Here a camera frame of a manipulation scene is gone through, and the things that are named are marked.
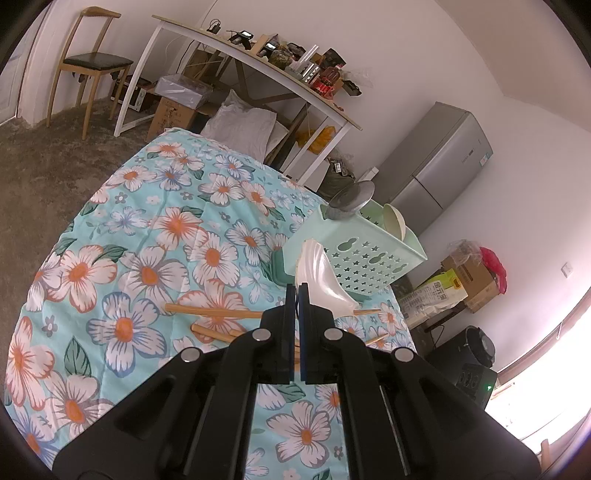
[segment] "brown carpet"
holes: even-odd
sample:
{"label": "brown carpet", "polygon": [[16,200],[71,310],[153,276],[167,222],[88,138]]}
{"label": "brown carpet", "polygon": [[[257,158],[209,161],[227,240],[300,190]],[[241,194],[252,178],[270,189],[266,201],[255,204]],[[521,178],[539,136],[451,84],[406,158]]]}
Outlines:
{"label": "brown carpet", "polygon": [[0,127],[0,391],[12,332],[39,266],[88,198],[145,145],[150,122],[115,138],[110,108],[108,100],[96,102],[85,141],[84,106],[54,115],[49,128],[19,120]]}

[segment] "floral bedsheet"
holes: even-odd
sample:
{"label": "floral bedsheet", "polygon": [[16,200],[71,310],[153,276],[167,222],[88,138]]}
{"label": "floral bedsheet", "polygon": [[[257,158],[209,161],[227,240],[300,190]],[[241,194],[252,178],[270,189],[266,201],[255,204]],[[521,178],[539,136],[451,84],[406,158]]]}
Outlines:
{"label": "floral bedsheet", "polygon": [[[285,290],[265,275],[322,200],[275,170],[182,129],[127,161],[60,236],[28,292],[9,347],[4,404],[51,467],[59,450],[188,346],[225,343],[258,320],[171,315],[166,302],[265,310]],[[376,347],[414,348],[392,291],[338,325]],[[245,479],[348,477],[335,385],[261,385]]]}

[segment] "wooden chair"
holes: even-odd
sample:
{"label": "wooden chair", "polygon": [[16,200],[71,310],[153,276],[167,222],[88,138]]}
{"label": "wooden chair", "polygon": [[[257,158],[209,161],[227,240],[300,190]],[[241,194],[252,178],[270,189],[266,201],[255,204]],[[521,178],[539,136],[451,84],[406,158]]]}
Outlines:
{"label": "wooden chair", "polygon": [[[86,106],[84,125],[82,127],[82,140],[86,139],[86,132],[88,130],[88,123],[90,121],[92,103],[95,100],[96,88],[99,85],[100,78],[103,75],[111,74],[111,77],[113,78],[113,86],[111,87],[112,91],[117,80],[116,73],[123,72],[123,74],[121,75],[121,81],[119,82],[119,87],[117,88],[117,92],[115,93],[115,101],[113,102],[113,106],[111,107],[111,114],[109,115],[109,120],[113,120],[113,116],[115,114],[115,107],[117,106],[117,103],[119,101],[125,78],[127,77],[129,67],[132,65],[133,60],[118,57],[117,55],[111,55],[109,53],[99,53],[98,49],[103,41],[103,38],[105,38],[105,34],[107,33],[107,29],[109,28],[111,22],[114,18],[119,18],[120,16],[121,14],[117,12],[105,10],[101,7],[88,7],[85,8],[82,12],[80,12],[80,16],[78,17],[78,20],[76,20],[74,28],[72,28],[72,31],[70,32],[70,36],[66,40],[66,45],[64,46],[64,50],[61,53],[60,60],[57,63],[56,76],[53,80],[53,87],[51,88],[51,95],[49,97],[49,107],[47,108],[48,127],[51,124],[51,111],[53,110],[53,100],[56,97],[57,82],[60,79],[60,73],[62,71],[72,72],[72,74],[80,74],[81,85],[80,89],[78,90],[76,106],[80,106],[82,102],[82,96],[84,95],[84,89],[86,88],[86,82],[88,81],[88,78],[93,77],[92,87],[90,89],[90,95],[88,97],[88,104]],[[72,44],[72,39],[74,39],[76,30],[78,29],[78,26],[80,25],[80,22],[83,17],[107,17],[107,20],[105,21],[105,25],[103,26],[98,38],[96,39],[95,46],[92,48],[92,52],[66,58],[68,49]]]}

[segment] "green plastic basket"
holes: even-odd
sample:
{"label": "green plastic basket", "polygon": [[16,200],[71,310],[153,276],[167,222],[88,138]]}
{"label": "green plastic basket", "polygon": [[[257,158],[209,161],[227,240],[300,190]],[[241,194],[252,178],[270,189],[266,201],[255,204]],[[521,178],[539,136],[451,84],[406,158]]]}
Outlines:
{"label": "green plastic basket", "polygon": [[355,296],[367,297],[410,272],[427,259],[417,236],[407,227],[404,242],[383,229],[382,206],[370,200],[346,220],[328,220],[321,205],[283,245],[282,269],[295,275],[305,240],[324,246],[341,286]]}

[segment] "silver screw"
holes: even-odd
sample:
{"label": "silver screw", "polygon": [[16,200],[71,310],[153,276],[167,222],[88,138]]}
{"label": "silver screw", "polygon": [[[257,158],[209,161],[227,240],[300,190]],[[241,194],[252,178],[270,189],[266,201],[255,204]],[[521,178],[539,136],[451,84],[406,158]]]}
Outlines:
{"label": "silver screw", "polygon": [[195,348],[194,346],[186,348],[185,350],[183,350],[181,352],[181,358],[183,359],[184,362],[187,362],[187,363],[194,362],[200,356],[201,356],[201,352],[199,351],[198,348]]}
{"label": "silver screw", "polygon": [[396,360],[400,362],[410,362],[414,358],[414,352],[410,348],[399,348],[394,352]]}
{"label": "silver screw", "polygon": [[324,337],[327,340],[341,340],[341,338],[343,338],[343,330],[338,328],[328,328],[324,331]]}
{"label": "silver screw", "polygon": [[271,332],[266,328],[257,328],[255,331],[252,332],[252,337],[257,342],[262,342],[263,340],[268,340],[271,338]]}

